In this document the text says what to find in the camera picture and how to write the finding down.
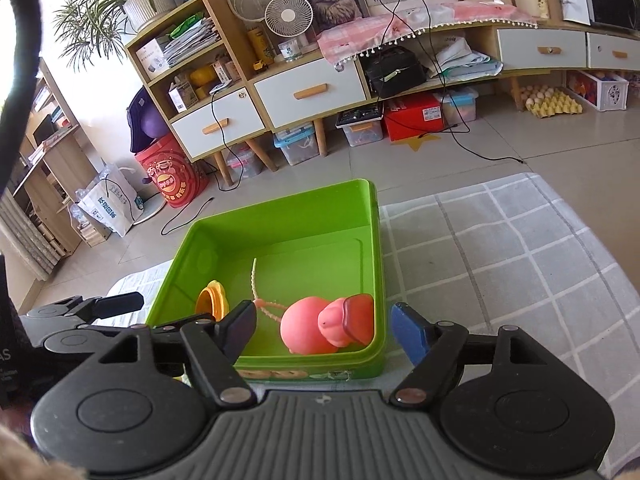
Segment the clear blue-lid storage bin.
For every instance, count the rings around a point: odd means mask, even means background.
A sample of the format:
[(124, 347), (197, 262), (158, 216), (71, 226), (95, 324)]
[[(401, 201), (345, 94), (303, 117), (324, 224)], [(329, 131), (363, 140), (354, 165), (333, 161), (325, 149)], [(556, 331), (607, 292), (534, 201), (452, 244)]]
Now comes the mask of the clear blue-lid storage bin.
[(320, 155), (316, 129), (312, 122), (276, 133), (273, 144), (282, 152), (290, 166), (296, 166)]

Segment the potted green plant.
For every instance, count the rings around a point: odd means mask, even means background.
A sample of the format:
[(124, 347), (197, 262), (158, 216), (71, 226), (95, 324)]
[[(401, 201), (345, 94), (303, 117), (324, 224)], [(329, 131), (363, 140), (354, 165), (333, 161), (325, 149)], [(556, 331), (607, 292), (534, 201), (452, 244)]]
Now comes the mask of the potted green plant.
[[(65, 0), (55, 11), (54, 36), (68, 66), (79, 72), (97, 58), (121, 60), (125, 56), (122, 35), (129, 22), (126, 1)], [(155, 0), (146, 1), (153, 11), (158, 9)]]

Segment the yellow toy cup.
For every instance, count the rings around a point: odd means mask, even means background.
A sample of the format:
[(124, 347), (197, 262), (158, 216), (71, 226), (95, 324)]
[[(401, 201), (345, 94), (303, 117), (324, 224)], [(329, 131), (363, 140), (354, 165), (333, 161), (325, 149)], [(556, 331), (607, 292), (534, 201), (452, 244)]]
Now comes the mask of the yellow toy cup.
[(196, 314), (211, 314), (216, 321), (222, 320), (230, 311), (226, 291), (221, 282), (211, 281), (200, 292), (195, 303)]

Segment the grey checked table cloth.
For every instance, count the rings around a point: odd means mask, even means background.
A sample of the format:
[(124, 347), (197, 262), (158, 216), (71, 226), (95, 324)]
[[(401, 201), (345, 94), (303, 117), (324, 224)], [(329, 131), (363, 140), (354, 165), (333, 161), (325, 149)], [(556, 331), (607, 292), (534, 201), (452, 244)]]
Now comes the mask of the grey checked table cloth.
[[(385, 305), (405, 301), (473, 333), (526, 330), (602, 394), (616, 429), (603, 470), (639, 454), (639, 295), (593, 232), (538, 174), (378, 204)], [(114, 292), (141, 292), (146, 322), (172, 259)]]

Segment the pink toy pig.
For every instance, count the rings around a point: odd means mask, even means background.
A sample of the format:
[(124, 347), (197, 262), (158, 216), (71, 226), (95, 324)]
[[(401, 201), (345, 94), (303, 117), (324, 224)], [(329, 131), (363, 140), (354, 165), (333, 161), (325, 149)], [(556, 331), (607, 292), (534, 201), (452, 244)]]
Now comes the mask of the pink toy pig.
[(303, 298), (284, 311), (280, 337), (289, 352), (300, 356), (367, 347), (374, 337), (374, 300), (368, 294), (333, 301)]

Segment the red printed bucket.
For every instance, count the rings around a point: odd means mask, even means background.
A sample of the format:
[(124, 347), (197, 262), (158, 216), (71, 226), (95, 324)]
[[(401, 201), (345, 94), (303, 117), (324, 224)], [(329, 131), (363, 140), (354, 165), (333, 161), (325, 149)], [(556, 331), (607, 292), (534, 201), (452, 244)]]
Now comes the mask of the red printed bucket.
[(134, 158), (172, 208), (188, 206), (207, 188), (209, 178), (203, 167), (190, 161), (171, 133)]

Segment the white desk fan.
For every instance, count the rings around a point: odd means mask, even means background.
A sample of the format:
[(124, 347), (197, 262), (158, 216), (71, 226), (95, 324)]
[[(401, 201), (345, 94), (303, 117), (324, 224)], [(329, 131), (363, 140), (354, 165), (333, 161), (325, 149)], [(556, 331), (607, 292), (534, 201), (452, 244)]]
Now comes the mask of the white desk fan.
[(265, 23), (278, 37), (296, 39), (309, 47), (307, 30), (314, 24), (314, 9), (308, 0), (271, 0), (265, 8)]

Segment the wooden tv cabinet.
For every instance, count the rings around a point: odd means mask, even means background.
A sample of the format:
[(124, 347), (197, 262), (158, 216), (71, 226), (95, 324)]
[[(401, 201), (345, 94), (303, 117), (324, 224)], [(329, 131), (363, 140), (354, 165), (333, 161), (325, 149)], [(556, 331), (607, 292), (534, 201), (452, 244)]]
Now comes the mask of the wooden tv cabinet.
[[(166, 70), (151, 68), (152, 58), (165, 56), (155, 47), (158, 38), (195, 14), (212, 22), (217, 40)], [(536, 28), (498, 24), (443, 29), (386, 46), (422, 47), (427, 40), (453, 34), (502, 62), (498, 75), (510, 79), (516, 100), (521, 75), (572, 68), (622, 72), (639, 68), (638, 32), (564, 21), (537, 21)], [(235, 143), (254, 148), (263, 133), (304, 122), (319, 125), (322, 118), (375, 99), (363, 71), (364, 61), (374, 53), (334, 66), (318, 49), (260, 72), (254, 66), (257, 58), (247, 31), (226, 0), (183, 3), (140, 30), (126, 52), (170, 133), (192, 162), (206, 157), (221, 160), (222, 150)], [(238, 76), (215, 94), (201, 96), (182, 110), (175, 107), (168, 96), (171, 81), (213, 64), (220, 54), (228, 55)]]

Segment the pink checked cloth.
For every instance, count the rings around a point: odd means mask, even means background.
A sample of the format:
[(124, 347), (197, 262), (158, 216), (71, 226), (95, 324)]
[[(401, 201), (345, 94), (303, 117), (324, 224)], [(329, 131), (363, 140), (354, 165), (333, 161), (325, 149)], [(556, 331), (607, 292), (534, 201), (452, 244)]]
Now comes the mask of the pink checked cloth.
[(498, 24), (537, 27), (532, 16), (510, 4), (457, 1), (360, 18), (325, 30), (317, 42), (324, 59), (340, 66), (375, 53), (386, 44), (397, 44), (428, 32)]

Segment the wooden desk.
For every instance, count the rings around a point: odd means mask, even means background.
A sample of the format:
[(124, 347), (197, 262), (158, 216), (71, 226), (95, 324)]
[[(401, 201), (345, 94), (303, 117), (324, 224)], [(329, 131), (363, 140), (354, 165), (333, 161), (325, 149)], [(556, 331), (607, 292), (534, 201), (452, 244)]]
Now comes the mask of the wooden desk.
[(40, 61), (17, 163), (1, 199), (1, 234), (38, 281), (110, 231), (79, 205), (77, 193), (99, 175), (88, 141), (46, 62)]

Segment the black bag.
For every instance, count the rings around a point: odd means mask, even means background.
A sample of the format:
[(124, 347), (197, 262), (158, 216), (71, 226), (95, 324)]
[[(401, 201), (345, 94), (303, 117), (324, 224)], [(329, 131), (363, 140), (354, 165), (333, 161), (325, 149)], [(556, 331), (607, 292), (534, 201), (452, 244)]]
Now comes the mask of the black bag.
[(370, 90), (380, 99), (426, 83), (424, 66), (411, 50), (401, 46), (386, 47), (372, 54), (363, 65)]

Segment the white paper shopping bag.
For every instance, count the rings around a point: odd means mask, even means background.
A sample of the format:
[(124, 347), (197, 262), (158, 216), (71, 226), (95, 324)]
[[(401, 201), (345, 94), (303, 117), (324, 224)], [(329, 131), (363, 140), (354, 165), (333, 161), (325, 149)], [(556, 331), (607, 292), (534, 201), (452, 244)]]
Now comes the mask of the white paper shopping bag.
[(125, 237), (143, 214), (138, 192), (119, 168), (107, 164), (85, 188), (76, 191), (76, 204), (102, 226)]

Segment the white toy box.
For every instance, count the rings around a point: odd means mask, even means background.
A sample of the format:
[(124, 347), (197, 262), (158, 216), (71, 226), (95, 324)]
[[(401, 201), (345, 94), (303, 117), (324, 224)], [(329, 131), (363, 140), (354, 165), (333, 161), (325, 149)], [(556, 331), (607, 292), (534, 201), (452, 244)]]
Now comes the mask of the white toy box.
[(568, 70), (566, 88), (598, 112), (615, 112), (627, 108), (629, 81), (616, 73)]

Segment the yellow egg tray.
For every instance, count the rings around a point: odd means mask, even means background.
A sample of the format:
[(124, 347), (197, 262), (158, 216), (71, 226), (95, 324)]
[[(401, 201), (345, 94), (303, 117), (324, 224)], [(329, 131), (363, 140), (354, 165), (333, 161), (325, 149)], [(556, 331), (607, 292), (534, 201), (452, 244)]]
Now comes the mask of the yellow egg tray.
[(579, 115), (584, 108), (560, 87), (527, 86), (520, 91), (525, 109), (537, 118), (558, 115)]

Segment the red cardboard box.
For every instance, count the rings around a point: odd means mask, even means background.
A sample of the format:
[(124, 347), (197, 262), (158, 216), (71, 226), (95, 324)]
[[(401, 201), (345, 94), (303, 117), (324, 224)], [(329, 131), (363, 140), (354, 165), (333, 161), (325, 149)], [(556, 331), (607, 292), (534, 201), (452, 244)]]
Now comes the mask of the red cardboard box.
[(442, 106), (430, 92), (387, 100), (384, 104), (384, 122), (392, 142), (439, 132), (445, 127)]

